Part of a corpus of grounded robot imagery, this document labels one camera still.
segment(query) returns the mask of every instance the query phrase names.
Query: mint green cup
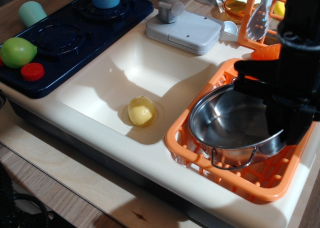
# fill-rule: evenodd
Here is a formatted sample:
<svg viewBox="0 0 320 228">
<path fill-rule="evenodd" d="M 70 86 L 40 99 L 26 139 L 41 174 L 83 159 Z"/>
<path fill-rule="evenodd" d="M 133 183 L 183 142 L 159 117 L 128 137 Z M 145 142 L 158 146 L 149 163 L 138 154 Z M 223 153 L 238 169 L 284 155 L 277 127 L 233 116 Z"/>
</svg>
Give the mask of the mint green cup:
<svg viewBox="0 0 320 228">
<path fill-rule="evenodd" d="M 22 4 L 19 8 L 18 15 L 27 28 L 47 16 L 41 4 L 34 1 Z"/>
</svg>

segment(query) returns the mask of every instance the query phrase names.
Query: green toy lemon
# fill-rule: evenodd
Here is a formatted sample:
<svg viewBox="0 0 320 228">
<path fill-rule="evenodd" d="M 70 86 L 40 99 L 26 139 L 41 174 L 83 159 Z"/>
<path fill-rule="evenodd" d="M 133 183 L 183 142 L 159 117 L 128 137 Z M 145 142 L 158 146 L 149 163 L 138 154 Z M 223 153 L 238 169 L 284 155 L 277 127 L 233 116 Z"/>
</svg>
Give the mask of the green toy lemon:
<svg viewBox="0 0 320 228">
<path fill-rule="evenodd" d="M 10 38 L 3 43 L 0 49 L 3 63 L 14 69 L 30 63 L 36 54 L 37 47 L 23 38 Z"/>
</svg>

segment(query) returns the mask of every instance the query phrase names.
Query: red bottle cap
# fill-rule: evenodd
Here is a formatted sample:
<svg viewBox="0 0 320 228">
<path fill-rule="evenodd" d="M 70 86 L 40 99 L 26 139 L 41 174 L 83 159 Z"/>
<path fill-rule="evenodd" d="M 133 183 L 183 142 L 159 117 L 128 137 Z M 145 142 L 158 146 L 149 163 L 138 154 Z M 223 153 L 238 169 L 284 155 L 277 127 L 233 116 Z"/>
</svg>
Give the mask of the red bottle cap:
<svg viewBox="0 0 320 228">
<path fill-rule="evenodd" d="M 0 56 L 0 67 L 5 66 L 5 63 L 2 61 L 1 56 Z"/>
<path fill-rule="evenodd" d="M 42 64 L 29 63 L 21 68 L 21 74 L 26 81 L 36 81 L 45 75 L 45 69 Z"/>
</svg>

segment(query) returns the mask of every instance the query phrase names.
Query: gray faucet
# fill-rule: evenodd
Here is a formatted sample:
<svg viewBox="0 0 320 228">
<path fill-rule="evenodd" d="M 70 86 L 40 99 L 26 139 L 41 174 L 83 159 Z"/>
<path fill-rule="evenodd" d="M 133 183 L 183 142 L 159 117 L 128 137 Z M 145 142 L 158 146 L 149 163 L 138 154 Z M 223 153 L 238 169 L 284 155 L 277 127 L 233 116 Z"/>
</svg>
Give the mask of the gray faucet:
<svg viewBox="0 0 320 228">
<path fill-rule="evenodd" d="M 174 23 L 177 21 L 185 6 L 180 0 L 158 0 L 159 15 L 158 18 L 164 23 Z"/>
</svg>

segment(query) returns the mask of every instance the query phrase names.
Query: play kitchen sink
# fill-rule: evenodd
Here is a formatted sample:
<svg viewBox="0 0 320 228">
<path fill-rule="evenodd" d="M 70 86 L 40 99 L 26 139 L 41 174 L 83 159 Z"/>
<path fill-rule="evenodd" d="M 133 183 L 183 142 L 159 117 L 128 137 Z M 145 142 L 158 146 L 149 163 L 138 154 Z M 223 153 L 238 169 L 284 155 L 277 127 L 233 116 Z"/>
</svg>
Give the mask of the play kitchen sink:
<svg viewBox="0 0 320 228">
<path fill-rule="evenodd" d="M 212 173 L 199 173 L 198 167 L 184 163 L 166 146 L 168 130 L 176 120 L 184 119 L 186 108 L 199 92 L 214 88 L 208 88 L 208 82 L 225 61 L 245 59 L 252 50 L 226 41 L 232 40 L 229 34 L 202 56 L 150 39 L 146 24 L 157 13 L 154 10 L 41 98 L 4 82 L 0 89 L 17 115 L 203 225 L 286 227 L 320 144 L 319 136 L 315 131 L 308 134 L 304 152 L 296 157 L 300 162 L 291 174 L 291 185 L 275 201 L 253 202 L 244 197 L 242 188 L 234 188 L 237 178 L 230 188 L 225 180 L 225 185 L 213 182 L 216 176 Z M 145 127 L 134 126 L 128 118 L 130 100 L 141 95 L 149 97 L 156 108 L 153 121 Z M 220 170 L 219 175 L 225 172 L 229 171 Z"/>
</svg>

